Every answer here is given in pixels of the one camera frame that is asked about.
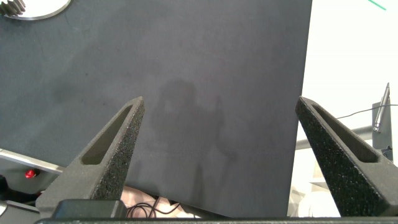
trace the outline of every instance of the red button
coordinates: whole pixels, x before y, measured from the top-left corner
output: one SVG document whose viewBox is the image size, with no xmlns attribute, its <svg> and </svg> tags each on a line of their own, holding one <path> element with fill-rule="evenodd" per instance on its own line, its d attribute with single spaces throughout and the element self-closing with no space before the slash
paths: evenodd
<svg viewBox="0 0 398 224">
<path fill-rule="evenodd" d="M 28 170 L 25 173 L 25 177 L 30 179 L 36 176 L 36 172 L 34 170 Z"/>
</svg>

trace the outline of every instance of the metal gear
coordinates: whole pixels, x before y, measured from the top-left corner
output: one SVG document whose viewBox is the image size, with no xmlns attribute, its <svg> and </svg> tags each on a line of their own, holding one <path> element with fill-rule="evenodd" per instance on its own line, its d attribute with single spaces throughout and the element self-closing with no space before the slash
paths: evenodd
<svg viewBox="0 0 398 224">
<path fill-rule="evenodd" d="M 23 0 L 0 0 L 0 15 L 18 16 L 25 12 L 25 3 Z"/>
</svg>

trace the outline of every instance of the white wall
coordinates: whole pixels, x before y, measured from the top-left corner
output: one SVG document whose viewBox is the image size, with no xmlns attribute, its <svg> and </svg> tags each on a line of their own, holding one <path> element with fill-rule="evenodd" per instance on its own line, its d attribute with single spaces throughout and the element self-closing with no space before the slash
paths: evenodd
<svg viewBox="0 0 398 224">
<path fill-rule="evenodd" d="M 372 107 L 387 82 L 391 103 L 398 103 L 398 0 L 374 1 L 386 10 L 368 0 L 313 0 L 302 95 L 335 117 Z M 372 113 L 341 121 L 349 128 L 369 126 Z M 297 139 L 305 139 L 301 125 Z M 314 164 L 311 152 L 296 152 L 292 186 L 307 195 Z"/>
</svg>

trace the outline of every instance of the wire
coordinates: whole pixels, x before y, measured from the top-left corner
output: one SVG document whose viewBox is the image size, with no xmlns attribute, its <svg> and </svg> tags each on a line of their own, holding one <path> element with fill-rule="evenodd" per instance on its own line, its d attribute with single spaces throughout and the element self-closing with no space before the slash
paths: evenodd
<svg viewBox="0 0 398 224">
<path fill-rule="evenodd" d="M 145 212 L 146 218 L 150 218 L 150 217 L 148 217 L 147 212 L 145 211 L 145 208 L 151 208 L 151 209 L 154 210 L 154 212 L 159 212 L 161 214 L 168 215 L 168 214 L 174 212 L 179 206 L 180 206 L 180 204 L 178 203 L 177 206 L 174 207 L 173 209 L 171 209 L 170 211 L 163 212 L 163 211 L 160 211 L 159 209 L 155 208 L 153 205 L 150 205 L 150 204 L 145 203 L 145 202 L 141 202 L 141 203 L 138 203 L 138 204 L 136 204 L 136 205 L 134 205 L 132 207 L 129 207 L 127 209 L 127 217 L 130 217 L 130 215 L 133 215 L 134 210 L 137 209 L 137 208 L 143 209 L 143 211 Z"/>
<path fill-rule="evenodd" d="M 148 213 L 147 213 L 147 211 L 145 210 L 145 208 L 144 207 L 141 207 L 141 206 L 133 206 L 133 207 L 131 207 L 132 209 L 127 213 L 127 217 L 130 217 L 129 216 L 129 214 L 131 213 L 131 216 L 134 214 L 134 211 L 135 211 L 135 209 L 137 209 L 137 208 L 141 208 L 143 211 L 144 211 L 144 213 L 145 213 L 145 218 L 148 218 Z"/>
<path fill-rule="evenodd" d="M 152 209 L 150 210 L 149 218 L 152 216 L 152 212 L 154 213 L 154 217 L 156 218 L 156 212 L 155 212 L 154 209 L 156 208 L 156 205 L 159 203 L 159 199 L 160 199 L 160 197 L 158 197 L 158 198 L 155 200 L 154 206 L 153 206 Z"/>
<path fill-rule="evenodd" d="M 385 107 L 385 106 L 398 106 L 398 105 L 382 105 L 382 106 L 375 106 L 375 107 L 373 107 L 373 108 L 370 108 L 370 109 L 367 109 L 367 110 L 358 111 L 358 112 L 352 113 L 352 114 L 347 115 L 347 116 L 339 117 L 339 118 L 337 118 L 337 119 L 347 118 L 347 117 L 349 117 L 349 116 L 356 115 L 356 114 L 358 114 L 358 113 L 366 112 L 366 111 L 369 111 L 369 110 L 373 110 L 373 109 L 377 109 L 377 108 L 381 108 L 381 107 Z"/>
</svg>

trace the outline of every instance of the green line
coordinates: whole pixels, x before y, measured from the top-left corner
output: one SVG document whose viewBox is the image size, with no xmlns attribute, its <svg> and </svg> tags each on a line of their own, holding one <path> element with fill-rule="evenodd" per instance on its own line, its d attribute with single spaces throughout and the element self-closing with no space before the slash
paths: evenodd
<svg viewBox="0 0 398 224">
<path fill-rule="evenodd" d="M 386 10 L 385 7 L 382 7 L 381 5 L 379 5 L 378 3 L 376 3 L 376 2 L 374 2 L 374 1 L 372 1 L 372 0 L 369 0 L 369 2 L 371 2 L 371 3 L 373 3 L 373 4 L 377 5 L 377 6 L 379 6 L 382 10 Z"/>
</svg>

